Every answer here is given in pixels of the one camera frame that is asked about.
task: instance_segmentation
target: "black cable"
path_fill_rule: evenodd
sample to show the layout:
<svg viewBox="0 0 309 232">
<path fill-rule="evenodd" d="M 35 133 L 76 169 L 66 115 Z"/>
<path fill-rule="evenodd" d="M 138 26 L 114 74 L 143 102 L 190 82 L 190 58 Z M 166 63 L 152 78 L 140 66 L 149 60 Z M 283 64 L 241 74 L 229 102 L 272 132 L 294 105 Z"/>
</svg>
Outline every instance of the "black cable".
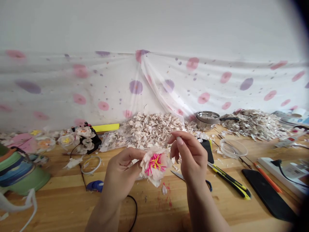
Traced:
<svg viewBox="0 0 309 232">
<path fill-rule="evenodd" d="M 133 199 L 133 201 L 134 201 L 134 203 L 135 203 L 135 208 L 136 208 L 134 222 L 133 222 L 133 224 L 132 224 L 132 226 L 131 226 L 131 228 L 130 228 L 130 230 L 129 230 L 129 232 L 131 232 L 131 231 L 132 231 L 132 229 L 133 229 L 133 227 L 134 227 L 134 225 L 135 225 L 136 218 L 137 218 L 137 202 L 136 202 L 136 200 L 134 199 L 134 197 L 133 197 L 133 196 L 131 196 L 131 195 L 127 195 L 127 197 L 130 197 L 130 198 L 132 198 L 132 199 Z"/>
<path fill-rule="evenodd" d="M 278 167 L 278 168 L 280 169 L 281 174 L 282 174 L 286 179 L 288 179 L 289 181 L 291 181 L 291 182 L 293 182 L 293 183 L 299 184 L 299 185 L 301 185 L 301 186 L 303 186 L 303 187 L 309 188 L 308 185 L 303 185 L 303 184 L 297 183 L 297 182 L 295 182 L 295 181 L 292 181 L 292 180 L 289 179 L 288 177 L 286 177 L 285 174 L 284 174 L 283 171 L 282 171 L 281 162 L 282 162 L 282 160 L 280 160 L 280 159 L 271 161 L 271 163 L 272 163 L 273 165 L 275 165 L 276 167 Z"/>
</svg>

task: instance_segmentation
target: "handmade flower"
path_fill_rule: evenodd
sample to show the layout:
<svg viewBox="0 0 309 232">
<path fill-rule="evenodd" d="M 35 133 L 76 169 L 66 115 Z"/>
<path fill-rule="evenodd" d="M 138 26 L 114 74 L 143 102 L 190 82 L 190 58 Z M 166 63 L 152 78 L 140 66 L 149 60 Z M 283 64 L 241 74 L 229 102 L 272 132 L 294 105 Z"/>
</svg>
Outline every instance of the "handmade flower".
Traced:
<svg viewBox="0 0 309 232">
<path fill-rule="evenodd" d="M 38 148 L 37 152 L 51 151 L 56 146 L 56 141 L 46 136 L 37 137 L 36 141 L 37 141 L 37 148 Z"/>
<path fill-rule="evenodd" d="M 85 138 L 90 137 L 91 136 L 91 129 L 89 126 L 86 127 L 79 127 L 76 129 L 76 133 L 79 136 L 83 136 Z"/>
</svg>

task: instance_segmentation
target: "fingernail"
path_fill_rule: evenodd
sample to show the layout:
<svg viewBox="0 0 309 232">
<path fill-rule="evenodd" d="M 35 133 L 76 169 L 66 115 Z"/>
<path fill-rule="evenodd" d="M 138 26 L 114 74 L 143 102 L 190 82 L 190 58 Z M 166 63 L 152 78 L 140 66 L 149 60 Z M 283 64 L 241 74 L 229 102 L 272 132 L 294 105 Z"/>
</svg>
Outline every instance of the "fingernail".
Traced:
<svg viewBox="0 0 309 232">
<path fill-rule="evenodd" d="M 177 145 L 183 145 L 183 139 L 182 138 L 177 137 L 176 140 L 177 140 Z"/>
</svg>

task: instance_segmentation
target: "pile of petal scraps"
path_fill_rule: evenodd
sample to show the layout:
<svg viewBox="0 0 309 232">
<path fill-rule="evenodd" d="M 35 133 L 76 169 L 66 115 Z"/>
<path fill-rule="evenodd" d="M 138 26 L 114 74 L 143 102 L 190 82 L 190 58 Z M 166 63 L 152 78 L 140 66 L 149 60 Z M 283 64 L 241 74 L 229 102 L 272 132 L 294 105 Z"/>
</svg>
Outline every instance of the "pile of petal scraps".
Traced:
<svg viewBox="0 0 309 232">
<path fill-rule="evenodd" d="M 228 128 L 226 133 L 233 133 L 239 137 L 251 136 L 254 141 L 275 138 L 286 138 L 289 136 L 288 130 L 279 123 L 279 117 L 258 110 L 241 110 L 237 114 L 226 114 L 223 116 L 237 117 L 240 120 L 221 121 L 221 125 Z"/>
<path fill-rule="evenodd" d="M 146 149 L 153 146 L 167 148 L 167 141 L 173 131 L 187 131 L 196 137 L 209 139 L 197 131 L 196 123 L 185 121 L 182 123 L 172 114 L 143 114 L 138 113 L 128 122 L 125 122 L 117 131 L 113 131 L 103 138 L 100 151 L 107 151 L 119 147 L 130 146 Z"/>
</svg>

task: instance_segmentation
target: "white wall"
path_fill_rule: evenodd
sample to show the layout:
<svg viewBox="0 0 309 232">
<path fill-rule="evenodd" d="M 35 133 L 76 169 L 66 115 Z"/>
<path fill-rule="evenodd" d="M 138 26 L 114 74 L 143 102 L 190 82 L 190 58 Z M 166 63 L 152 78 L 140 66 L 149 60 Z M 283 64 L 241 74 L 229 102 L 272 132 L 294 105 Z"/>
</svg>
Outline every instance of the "white wall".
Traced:
<svg viewBox="0 0 309 232">
<path fill-rule="evenodd" d="M 2 50 L 55 53 L 146 49 L 299 61 L 306 44 L 282 0 L 2 0 L 0 32 Z"/>
</svg>

